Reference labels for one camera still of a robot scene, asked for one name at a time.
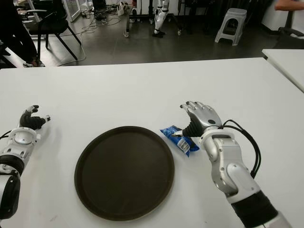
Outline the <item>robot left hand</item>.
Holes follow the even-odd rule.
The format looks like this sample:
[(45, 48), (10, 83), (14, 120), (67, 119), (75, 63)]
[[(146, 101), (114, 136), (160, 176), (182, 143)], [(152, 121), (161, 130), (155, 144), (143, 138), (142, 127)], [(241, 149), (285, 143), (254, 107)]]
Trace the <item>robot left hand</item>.
[(32, 105), (28, 107), (20, 117), (19, 127), (27, 127), (32, 130), (41, 129), (42, 126), (51, 120), (49, 115), (45, 117), (32, 116), (33, 113), (37, 113), (39, 109), (38, 105)]

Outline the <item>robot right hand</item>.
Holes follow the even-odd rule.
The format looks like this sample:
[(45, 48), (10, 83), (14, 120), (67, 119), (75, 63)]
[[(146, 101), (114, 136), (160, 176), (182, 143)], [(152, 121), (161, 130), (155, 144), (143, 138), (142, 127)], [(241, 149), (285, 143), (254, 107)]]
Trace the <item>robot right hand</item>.
[(187, 101), (185, 104), (181, 104), (180, 108), (188, 114), (190, 123), (185, 129), (173, 133), (173, 137), (200, 137), (207, 129), (218, 129), (222, 126), (219, 115), (209, 105)]

